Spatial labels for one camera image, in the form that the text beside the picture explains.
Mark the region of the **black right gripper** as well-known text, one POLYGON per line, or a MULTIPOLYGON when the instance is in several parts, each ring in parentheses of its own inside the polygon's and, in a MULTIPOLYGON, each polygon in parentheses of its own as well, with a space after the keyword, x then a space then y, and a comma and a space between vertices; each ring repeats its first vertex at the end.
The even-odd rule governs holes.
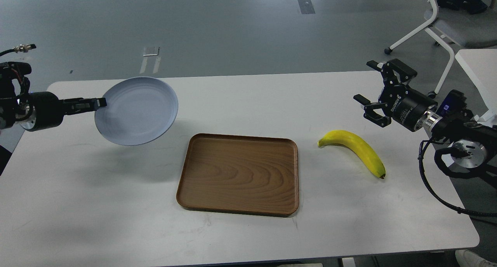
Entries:
POLYGON ((381 74, 384 89, 377 102, 369 101, 362 94, 353 96, 363 106, 363 117, 382 128, 390 125, 392 118, 411 132, 421 129, 427 111, 435 111, 437 102, 409 86, 418 72, 400 59, 370 60, 366 65, 381 74), (377 109, 382 109, 385 116, 376 113, 377 109))

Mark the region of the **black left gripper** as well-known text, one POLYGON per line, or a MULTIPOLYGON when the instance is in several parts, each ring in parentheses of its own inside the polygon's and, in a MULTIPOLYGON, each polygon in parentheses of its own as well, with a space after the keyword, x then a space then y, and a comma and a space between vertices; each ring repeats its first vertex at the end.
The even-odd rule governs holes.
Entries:
POLYGON ((59 126, 64 115, 75 115, 99 110, 107 106, 106 98, 73 98, 62 101, 51 92, 31 93, 28 104, 32 106, 32 113, 27 120, 20 122, 20 126, 29 131, 39 131, 59 126))

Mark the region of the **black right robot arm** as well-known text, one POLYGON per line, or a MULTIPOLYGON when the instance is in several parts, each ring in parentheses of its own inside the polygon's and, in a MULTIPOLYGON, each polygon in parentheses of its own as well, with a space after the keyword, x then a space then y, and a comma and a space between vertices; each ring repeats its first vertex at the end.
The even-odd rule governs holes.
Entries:
POLYGON ((496 187, 496 167, 488 164, 496 156, 496 127, 473 119, 462 92, 452 90, 439 106, 409 86, 417 71, 401 60, 371 60, 367 66, 381 73, 384 88, 376 102, 360 94, 354 96, 364 107, 364 118, 380 127, 394 120, 411 132, 426 129, 435 141, 450 143, 434 156, 445 175, 459 179, 479 177, 496 187))

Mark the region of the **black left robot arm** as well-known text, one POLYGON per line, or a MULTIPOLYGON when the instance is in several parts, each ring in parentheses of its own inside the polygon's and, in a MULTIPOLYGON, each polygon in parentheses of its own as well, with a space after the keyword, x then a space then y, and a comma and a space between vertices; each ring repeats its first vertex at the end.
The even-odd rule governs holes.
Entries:
POLYGON ((0 66, 0 127, 20 125, 28 132, 59 126, 65 116, 88 113, 107 106, 102 98, 59 99, 52 92, 30 92, 27 62, 2 62, 0 66))

